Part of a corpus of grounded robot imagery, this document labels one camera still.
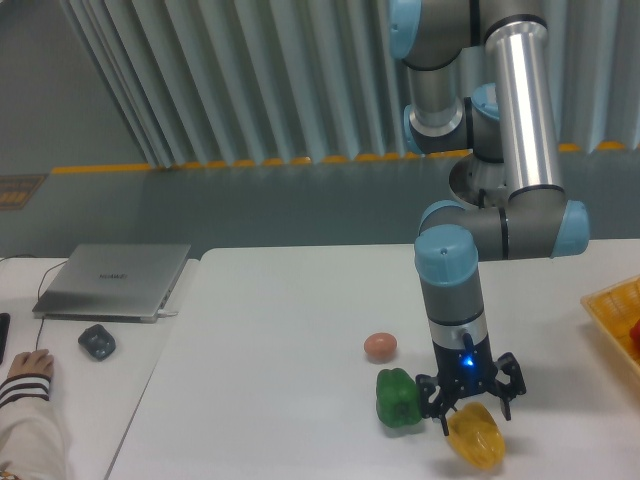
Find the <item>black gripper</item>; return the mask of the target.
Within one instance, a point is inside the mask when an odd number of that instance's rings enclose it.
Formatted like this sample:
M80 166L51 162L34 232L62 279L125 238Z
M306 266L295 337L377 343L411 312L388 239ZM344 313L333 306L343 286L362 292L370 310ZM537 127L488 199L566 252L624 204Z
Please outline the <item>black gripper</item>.
M511 402L526 393L522 370L513 353L506 352L494 362L489 340L469 351L434 344L434 353L437 377L426 374L415 377L419 410L424 419L437 419L443 435L448 436L446 414L456 400L491 392L500 399L505 420L511 420Z

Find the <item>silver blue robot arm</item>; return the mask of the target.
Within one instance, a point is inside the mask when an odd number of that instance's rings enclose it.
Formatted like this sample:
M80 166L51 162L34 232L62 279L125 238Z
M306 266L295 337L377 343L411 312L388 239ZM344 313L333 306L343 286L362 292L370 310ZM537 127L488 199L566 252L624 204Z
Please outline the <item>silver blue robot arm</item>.
M391 55L409 71L403 114L408 148L467 148L501 174L498 202L486 190L468 209L439 201L414 243L438 371L380 372L376 411L389 428L444 420L464 398L489 393L508 409L526 391L511 353L494 357L479 263L584 252L590 224L566 197L544 63L548 32L537 1L393 1Z

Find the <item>striped beige sleeve forearm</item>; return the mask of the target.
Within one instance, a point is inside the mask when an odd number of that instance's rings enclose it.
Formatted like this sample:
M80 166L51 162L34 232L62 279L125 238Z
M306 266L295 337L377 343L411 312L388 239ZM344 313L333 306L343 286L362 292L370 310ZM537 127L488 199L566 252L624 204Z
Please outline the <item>striped beige sleeve forearm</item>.
M50 379L20 374L1 385L1 477L65 479L62 429L49 397Z

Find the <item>person's hand on mouse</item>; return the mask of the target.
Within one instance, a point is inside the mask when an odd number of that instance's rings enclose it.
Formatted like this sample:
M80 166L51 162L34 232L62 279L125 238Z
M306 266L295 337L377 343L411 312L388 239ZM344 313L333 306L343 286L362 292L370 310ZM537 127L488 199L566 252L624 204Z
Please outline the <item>person's hand on mouse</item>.
M22 352L15 356L7 378L19 376L42 376L51 379L54 375L54 356L47 350Z

